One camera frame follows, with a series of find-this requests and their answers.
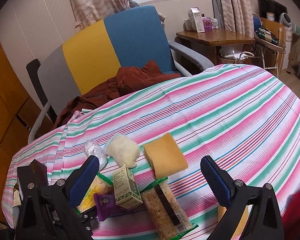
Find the yellow green cracker packet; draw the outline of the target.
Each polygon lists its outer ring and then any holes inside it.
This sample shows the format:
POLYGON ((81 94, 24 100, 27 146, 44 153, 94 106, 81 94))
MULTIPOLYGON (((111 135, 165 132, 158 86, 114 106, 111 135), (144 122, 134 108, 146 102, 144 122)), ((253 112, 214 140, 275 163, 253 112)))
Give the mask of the yellow green cracker packet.
POLYGON ((95 206, 94 194, 110 194, 113 192, 113 183, 106 176, 98 173, 89 186, 81 204, 75 208, 77 214, 81 214, 95 206))

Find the orange sponge block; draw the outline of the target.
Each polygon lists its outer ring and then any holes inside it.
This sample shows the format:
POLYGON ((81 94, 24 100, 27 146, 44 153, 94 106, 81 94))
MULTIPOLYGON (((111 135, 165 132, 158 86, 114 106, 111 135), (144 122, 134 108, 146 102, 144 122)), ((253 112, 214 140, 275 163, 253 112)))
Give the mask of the orange sponge block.
POLYGON ((144 144, 143 148, 157 179, 171 176, 189 167, 170 133, 144 144))
MULTIPOLYGON (((224 214, 226 213, 226 207, 223 207, 218 204, 217 206, 217 216, 218 216, 218 223, 222 221, 222 218, 224 214)), ((235 231, 232 234, 231 239, 239 239, 241 234, 243 233, 244 227, 248 221, 249 217, 249 208, 246 206, 242 212, 241 215, 233 217, 235 218, 235 222, 233 225, 235 225, 235 231)))

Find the purple snack packet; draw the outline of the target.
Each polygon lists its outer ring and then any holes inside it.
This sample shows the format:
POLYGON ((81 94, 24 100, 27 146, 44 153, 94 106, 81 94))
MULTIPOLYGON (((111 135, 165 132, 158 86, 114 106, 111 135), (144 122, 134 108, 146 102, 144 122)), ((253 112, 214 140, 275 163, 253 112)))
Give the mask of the purple snack packet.
POLYGON ((104 222, 109 217, 127 215, 130 212, 115 203, 113 194, 94 194, 94 202, 97 209, 97 219, 104 222))

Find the green yellow small carton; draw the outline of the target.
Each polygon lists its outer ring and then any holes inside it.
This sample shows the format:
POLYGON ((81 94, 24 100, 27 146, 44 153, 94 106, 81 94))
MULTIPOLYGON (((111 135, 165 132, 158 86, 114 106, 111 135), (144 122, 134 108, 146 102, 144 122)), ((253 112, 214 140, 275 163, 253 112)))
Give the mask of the green yellow small carton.
POLYGON ((131 210, 143 203, 134 174, 126 165, 113 173, 113 187, 117 206, 131 210))

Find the cream loofah sponge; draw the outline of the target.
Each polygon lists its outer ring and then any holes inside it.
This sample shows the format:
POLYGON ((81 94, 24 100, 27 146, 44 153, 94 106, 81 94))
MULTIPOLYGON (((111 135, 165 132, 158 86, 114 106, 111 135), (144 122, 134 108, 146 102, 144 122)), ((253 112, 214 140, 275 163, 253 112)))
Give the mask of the cream loofah sponge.
POLYGON ((106 154, 112 157, 119 167, 135 168, 140 154, 139 145, 124 134, 115 134, 104 146, 106 154))

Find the long cracker packet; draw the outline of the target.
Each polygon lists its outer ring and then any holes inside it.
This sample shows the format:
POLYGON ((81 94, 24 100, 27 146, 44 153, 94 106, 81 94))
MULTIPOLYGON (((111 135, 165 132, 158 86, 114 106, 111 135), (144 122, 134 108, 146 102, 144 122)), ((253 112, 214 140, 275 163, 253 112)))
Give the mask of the long cracker packet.
POLYGON ((191 223, 167 180, 165 177, 153 181, 140 195, 160 239, 181 239, 198 225, 191 223))

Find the striped pink green tablecloth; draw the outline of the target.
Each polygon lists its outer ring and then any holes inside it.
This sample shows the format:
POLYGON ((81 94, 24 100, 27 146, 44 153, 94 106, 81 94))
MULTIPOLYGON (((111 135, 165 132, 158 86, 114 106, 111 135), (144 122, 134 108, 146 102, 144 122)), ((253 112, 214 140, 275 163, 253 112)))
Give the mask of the striped pink green tablecloth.
POLYGON ((270 183, 281 212, 300 189, 300 99, 260 67, 225 64, 76 112, 22 148, 12 157, 2 194, 8 224, 19 166, 37 160, 54 183, 84 163, 86 141, 104 146, 118 133, 140 146, 170 133, 178 144, 188 168, 168 183, 196 226, 186 239, 206 239, 218 222, 217 201, 200 171, 205 155, 247 185, 270 183))

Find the wooden wardrobe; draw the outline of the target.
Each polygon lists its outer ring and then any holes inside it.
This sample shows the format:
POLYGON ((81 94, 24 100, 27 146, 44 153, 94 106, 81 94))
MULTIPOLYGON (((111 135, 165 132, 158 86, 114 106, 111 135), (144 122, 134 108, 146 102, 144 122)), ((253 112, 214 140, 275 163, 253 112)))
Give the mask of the wooden wardrobe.
POLYGON ((0 43, 0 221, 6 222, 1 198, 12 157, 27 145, 40 108, 13 71, 0 43))

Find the dark red jacket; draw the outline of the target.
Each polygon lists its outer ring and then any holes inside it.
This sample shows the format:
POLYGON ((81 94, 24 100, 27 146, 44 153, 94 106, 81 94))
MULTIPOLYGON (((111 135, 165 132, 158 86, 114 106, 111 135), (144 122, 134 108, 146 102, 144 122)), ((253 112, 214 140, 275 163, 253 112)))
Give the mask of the dark red jacket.
POLYGON ((67 124, 75 111, 97 109, 121 96, 179 77, 181 77, 179 73, 162 73, 153 60, 142 68, 121 67, 114 77, 97 85, 82 96, 77 96, 69 101, 58 116, 53 128, 56 129, 67 124))

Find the wooden desk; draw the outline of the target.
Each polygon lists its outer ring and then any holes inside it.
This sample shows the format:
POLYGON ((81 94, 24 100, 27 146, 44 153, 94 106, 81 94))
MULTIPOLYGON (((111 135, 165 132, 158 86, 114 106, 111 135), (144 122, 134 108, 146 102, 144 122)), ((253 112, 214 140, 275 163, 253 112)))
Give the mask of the wooden desk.
POLYGON ((214 29, 204 33, 181 31, 176 33, 182 45, 207 57, 214 65, 219 64, 219 50, 223 46, 239 47, 250 50, 255 39, 234 31, 214 29))

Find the grey yellow blue chair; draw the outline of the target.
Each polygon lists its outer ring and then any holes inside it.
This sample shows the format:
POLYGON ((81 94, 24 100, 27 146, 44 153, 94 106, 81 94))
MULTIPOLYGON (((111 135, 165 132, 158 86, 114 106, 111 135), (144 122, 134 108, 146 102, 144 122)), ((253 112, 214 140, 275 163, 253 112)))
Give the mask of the grey yellow blue chair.
POLYGON ((154 60, 164 74, 190 73, 173 58, 185 57, 201 71, 214 64, 202 54, 168 41, 156 8, 127 9, 85 28, 55 49, 43 62, 31 61, 27 72, 44 108, 31 128, 34 141, 44 116, 56 120, 67 103, 113 77, 120 67, 143 67, 154 60))

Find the purple box on desk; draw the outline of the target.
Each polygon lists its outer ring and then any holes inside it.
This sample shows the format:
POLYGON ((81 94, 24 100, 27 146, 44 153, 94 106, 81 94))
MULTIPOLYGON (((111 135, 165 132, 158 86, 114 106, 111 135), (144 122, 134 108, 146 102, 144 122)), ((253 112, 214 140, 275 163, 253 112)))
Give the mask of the purple box on desk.
POLYGON ((213 30, 212 20, 209 17, 202 17, 205 32, 213 30))

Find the white milk carton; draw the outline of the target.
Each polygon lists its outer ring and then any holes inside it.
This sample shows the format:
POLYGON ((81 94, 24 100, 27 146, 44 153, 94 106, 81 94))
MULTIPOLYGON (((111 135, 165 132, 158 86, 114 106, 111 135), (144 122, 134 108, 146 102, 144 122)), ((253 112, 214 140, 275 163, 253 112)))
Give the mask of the white milk carton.
POLYGON ((188 11, 188 16, 191 22, 192 29, 197 33, 204 33, 205 29, 200 10, 198 8, 191 8, 188 11))

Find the right beige curtain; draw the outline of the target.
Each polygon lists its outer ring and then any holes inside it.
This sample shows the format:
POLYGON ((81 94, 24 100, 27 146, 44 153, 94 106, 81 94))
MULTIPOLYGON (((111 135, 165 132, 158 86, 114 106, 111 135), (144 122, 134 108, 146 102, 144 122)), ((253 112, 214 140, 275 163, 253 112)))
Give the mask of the right beige curtain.
POLYGON ((254 37, 253 11, 250 0, 221 0, 224 28, 254 37))

